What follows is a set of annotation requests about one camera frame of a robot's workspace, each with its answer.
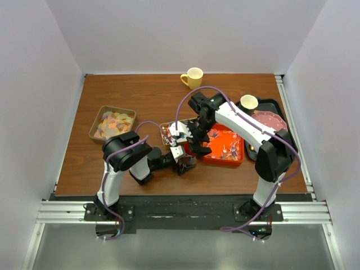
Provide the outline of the silver tin of gummies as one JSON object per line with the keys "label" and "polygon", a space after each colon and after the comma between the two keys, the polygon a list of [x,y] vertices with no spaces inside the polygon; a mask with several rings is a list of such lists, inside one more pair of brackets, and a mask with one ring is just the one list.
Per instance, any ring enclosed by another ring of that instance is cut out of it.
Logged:
{"label": "silver tin of gummies", "polygon": [[132,130],[136,112],[112,106],[102,106],[90,128],[89,137],[96,143],[103,143],[113,136]]}

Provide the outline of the gold tin of lollipops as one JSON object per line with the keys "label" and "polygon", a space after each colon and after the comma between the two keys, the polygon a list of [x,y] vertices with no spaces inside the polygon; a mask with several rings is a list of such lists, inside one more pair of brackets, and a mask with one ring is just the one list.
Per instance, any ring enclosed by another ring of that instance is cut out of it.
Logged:
{"label": "gold tin of lollipops", "polygon": [[[196,118],[189,118],[189,119],[182,119],[180,120],[181,123],[187,125],[190,121],[194,121]],[[161,132],[160,132],[160,135],[161,135],[161,140],[162,140],[162,143],[164,145],[164,147],[166,149],[169,149],[170,148],[170,142],[169,140],[167,139],[167,137],[164,135],[163,132],[166,133],[166,135],[169,137],[169,138],[172,138],[171,137],[171,133],[169,131],[169,127],[173,124],[173,122],[167,122],[167,123],[163,123],[163,124],[160,124],[160,128],[161,128]],[[182,135],[181,139],[178,140],[178,143],[180,145],[184,145],[185,143],[187,143],[187,140],[185,138],[184,135]]]}

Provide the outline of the clear plastic jar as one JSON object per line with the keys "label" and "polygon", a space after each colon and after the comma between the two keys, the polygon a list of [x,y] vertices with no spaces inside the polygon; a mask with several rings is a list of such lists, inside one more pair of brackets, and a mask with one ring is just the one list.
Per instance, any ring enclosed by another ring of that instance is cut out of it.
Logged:
{"label": "clear plastic jar", "polygon": [[187,165],[187,166],[195,166],[197,164],[197,160],[194,156],[192,155],[186,155],[183,158],[183,162]]}

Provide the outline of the red jar lid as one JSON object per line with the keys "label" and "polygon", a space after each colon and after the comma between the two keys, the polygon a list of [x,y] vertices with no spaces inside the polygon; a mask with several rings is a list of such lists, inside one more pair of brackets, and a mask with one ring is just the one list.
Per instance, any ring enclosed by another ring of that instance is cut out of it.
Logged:
{"label": "red jar lid", "polygon": [[184,150],[185,150],[185,153],[186,153],[187,155],[190,155],[190,156],[192,156],[192,157],[195,157],[195,156],[196,156],[196,153],[193,151],[192,146],[191,146],[190,143],[185,143],[185,144],[184,144]]}

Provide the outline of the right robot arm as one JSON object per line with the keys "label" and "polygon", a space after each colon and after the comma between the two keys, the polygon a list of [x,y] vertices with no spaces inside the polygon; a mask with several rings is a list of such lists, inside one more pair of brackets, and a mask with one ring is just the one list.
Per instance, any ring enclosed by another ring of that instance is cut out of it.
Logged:
{"label": "right robot arm", "polygon": [[190,150],[197,158],[210,154],[208,132],[219,123],[229,128],[255,148],[257,153],[255,170],[259,176],[258,185],[252,199],[241,208],[257,221],[263,221],[271,213],[279,185],[291,164],[299,157],[291,134],[285,130],[275,130],[251,117],[247,110],[238,108],[223,93],[207,98],[201,92],[191,96],[188,105],[197,119],[188,125]]}

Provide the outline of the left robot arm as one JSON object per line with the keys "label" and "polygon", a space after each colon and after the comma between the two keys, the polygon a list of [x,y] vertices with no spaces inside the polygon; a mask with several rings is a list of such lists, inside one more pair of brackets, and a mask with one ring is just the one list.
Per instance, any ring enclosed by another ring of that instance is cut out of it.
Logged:
{"label": "left robot arm", "polygon": [[181,176],[196,166],[196,161],[185,153],[182,146],[172,147],[167,154],[163,154],[161,149],[151,147],[146,140],[130,131],[104,142],[103,179],[94,200],[96,213],[103,220],[122,219],[116,208],[120,186],[126,173],[139,185],[145,185],[152,180],[157,170],[171,167]]}

